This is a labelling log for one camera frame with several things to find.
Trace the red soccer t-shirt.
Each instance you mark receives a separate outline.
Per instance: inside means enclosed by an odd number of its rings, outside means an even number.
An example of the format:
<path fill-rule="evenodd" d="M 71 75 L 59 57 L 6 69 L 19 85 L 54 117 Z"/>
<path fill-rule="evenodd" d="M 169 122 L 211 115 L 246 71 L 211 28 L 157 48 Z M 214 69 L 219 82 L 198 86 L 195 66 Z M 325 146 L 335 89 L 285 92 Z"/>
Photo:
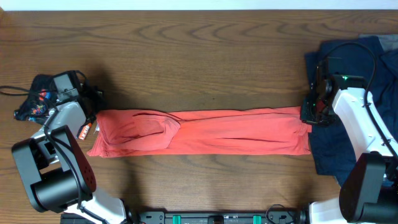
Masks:
<path fill-rule="evenodd" d="M 105 110 L 89 156 L 306 155 L 309 124 L 298 107 L 254 110 Z"/>

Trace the black printed shirt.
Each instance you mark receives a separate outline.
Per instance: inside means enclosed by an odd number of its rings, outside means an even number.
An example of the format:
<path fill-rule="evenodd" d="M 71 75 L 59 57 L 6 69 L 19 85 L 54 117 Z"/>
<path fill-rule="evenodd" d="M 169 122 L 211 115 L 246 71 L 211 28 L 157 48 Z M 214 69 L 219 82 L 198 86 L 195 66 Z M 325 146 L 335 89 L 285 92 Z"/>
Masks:
<path fill-rule="evenodd" d="M 81 136 L 86 116 L 79 103 L 83 80 L 78 76 L 82 73 L 70 70 L 58 75 L 37 75 L 30 86 L 28 97 L 14 111 L 14 118 L 19 121 L 32 121 L 47 126 L 51 131 L 61 126 L 68 126 L 76 138 Z"/>

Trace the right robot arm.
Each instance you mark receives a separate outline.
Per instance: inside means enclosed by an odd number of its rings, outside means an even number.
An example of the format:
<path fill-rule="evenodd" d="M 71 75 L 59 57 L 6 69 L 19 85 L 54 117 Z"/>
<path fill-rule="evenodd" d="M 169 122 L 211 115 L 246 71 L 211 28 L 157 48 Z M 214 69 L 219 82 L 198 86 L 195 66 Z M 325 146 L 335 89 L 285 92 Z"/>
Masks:
<path fill-rule="evenodd" d="M 397 223 L 397 141 L 367 87 L 363 77 L 344 73 L 340 58 L 327 57 L 317 66 L 300 119 L 317 126 L 340 120 L 356 163 L 337 198 L 308 206 L 306 223 Z"/>

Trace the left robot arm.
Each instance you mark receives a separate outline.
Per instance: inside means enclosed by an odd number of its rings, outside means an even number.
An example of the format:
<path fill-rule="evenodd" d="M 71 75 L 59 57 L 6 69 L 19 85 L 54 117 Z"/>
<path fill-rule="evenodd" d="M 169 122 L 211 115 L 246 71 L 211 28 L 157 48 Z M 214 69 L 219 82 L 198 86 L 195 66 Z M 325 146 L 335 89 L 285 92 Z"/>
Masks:
<path fill-rule="evenodd" d="M 103 91 L 78 70 L 37 75 L 14 118 L 41 128 L 12 146 L 12 156 L 32 207 L 61 215 L 61 223 L 133 223 L 124 202 L 96 185 L 78 137 L 104 107 Z"/>

